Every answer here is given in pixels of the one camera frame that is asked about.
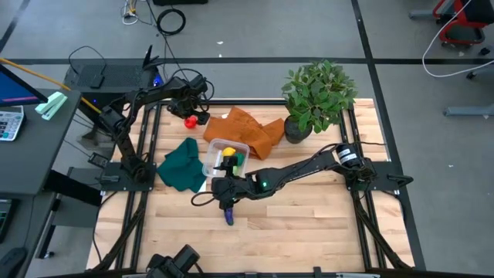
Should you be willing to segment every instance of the green leaves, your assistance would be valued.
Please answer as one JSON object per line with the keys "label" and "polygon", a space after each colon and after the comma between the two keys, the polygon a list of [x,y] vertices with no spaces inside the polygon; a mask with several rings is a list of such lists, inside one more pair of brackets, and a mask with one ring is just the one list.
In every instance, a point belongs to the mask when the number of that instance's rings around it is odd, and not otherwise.
{"label": "green leaves", "polygon": [[342,66],[324,60],[289,70],[289,83],[282,87],[286,107],[299,129],[313,126],[319,133],[340,122],[340,111],[354,103],[355,83]]}

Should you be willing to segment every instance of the red ball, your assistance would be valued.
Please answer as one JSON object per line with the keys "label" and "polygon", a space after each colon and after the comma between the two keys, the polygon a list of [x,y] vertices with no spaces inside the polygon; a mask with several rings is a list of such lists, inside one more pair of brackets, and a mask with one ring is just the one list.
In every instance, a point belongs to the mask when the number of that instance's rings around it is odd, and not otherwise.
{"label": "red ball", "polygon": [[186,128],[194,128],[198,124],[198,118],[196,116],[190,116],[184,120],[184,125]]}

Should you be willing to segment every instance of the orange cloth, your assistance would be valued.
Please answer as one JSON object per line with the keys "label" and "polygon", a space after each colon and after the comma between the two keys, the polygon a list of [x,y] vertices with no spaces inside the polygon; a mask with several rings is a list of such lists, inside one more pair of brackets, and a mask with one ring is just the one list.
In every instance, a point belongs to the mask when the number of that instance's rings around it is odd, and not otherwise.
{"label": "orange cloth", "polygon": [[209,119],[204,139],[210,142],[215,138],[221,138],[247,144],[252,155],[264,160],[271,153],[272,146],[279,143],[284,132],[282,119],[262,126],[247,112],[233,107],[226,119]]}

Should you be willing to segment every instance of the red object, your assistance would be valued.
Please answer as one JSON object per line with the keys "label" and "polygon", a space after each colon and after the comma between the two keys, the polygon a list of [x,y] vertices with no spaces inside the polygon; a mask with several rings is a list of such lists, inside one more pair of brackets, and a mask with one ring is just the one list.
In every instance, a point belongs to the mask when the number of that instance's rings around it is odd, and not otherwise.
{"label": "red object", "polygon": [[184,120],[186,128],[194,128],[198,124],[198,118],[196,116],[190,116]]}
{"label": "red object", "polygon": [[[435,18],[439,19],[441,15],[438,14],[438,10],[442,7],[446,0],[441,0],[432,11],[432,14]],[[476,0],[472,0],[468,7],[466,7],[462,12],[458,13],[463,5],[466,4],[468,0],[454,0],[453,8],[457,13],[456,19],[452,20],[439,34],[439,39],[443,42],[449,43],[457,43],[457,44],[479,44],[482,43],[483,40],[479,41],[470,41],[470,40],[459,40],[459,39],[450,39],[447,37],[448,31],[453,28],[454,25],[462,25],[470,28],[482,29],[487,25],[493,23],[493,13],[492,5],[489,0],[481,0],[477,2]]]}

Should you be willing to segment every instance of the computer monitor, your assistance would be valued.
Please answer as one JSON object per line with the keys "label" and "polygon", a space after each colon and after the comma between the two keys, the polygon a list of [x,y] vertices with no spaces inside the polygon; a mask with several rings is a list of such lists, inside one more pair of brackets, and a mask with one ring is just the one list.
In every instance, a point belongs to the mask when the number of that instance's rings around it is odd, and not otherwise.
{"label": "computer monitor", "polygon": [[48,98],[0,64],[0,107],[45,103]]}

